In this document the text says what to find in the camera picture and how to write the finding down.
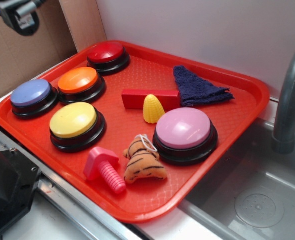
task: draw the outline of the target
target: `sink basin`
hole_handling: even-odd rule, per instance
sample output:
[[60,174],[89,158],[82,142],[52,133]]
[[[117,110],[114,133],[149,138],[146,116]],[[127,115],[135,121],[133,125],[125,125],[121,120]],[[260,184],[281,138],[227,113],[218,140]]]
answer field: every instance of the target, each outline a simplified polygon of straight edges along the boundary
[[271,149],[258,119],[179,206],[222,239],[295,240],[295,149]]

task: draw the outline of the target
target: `metal faucet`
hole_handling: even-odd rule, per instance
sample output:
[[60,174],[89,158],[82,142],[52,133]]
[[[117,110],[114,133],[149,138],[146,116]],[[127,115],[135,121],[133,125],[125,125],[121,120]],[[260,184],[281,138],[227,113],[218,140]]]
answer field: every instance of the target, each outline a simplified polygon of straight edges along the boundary
[[295,146],[295,54],[282,87],[274,130],[272,149],[279,154],[290,154]]

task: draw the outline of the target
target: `pink screw toy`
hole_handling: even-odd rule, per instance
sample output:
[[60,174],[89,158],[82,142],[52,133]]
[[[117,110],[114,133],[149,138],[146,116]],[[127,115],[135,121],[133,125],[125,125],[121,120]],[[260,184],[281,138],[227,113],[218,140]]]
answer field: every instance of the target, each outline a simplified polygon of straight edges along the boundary
[[87,180],[92,181],[100,175],[108,186],[116,193],[122,193],[126,188],[123,178],[113,168],[119,162],[119,157],[111,150],[94,147],[88,155],[84,174]]

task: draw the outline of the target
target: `yellow corn toy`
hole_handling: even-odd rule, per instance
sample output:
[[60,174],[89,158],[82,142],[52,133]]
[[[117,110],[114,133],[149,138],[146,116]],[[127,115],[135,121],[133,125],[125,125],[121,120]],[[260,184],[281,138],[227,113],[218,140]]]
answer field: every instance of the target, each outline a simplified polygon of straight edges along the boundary
[[146,96],[143,105],[143,117],[149,124],[156,124],[165,114],[163,106],[159,99],[153,94]]

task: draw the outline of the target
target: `navy towel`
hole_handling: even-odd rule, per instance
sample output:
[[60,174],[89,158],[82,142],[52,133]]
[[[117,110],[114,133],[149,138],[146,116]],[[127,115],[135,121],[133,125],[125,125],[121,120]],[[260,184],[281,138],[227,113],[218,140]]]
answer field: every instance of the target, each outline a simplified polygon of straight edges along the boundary
[[173,74],[181,95],[182,107],[222,103],[235,99],[229,88],[214,86],[184,66],[175,66]]

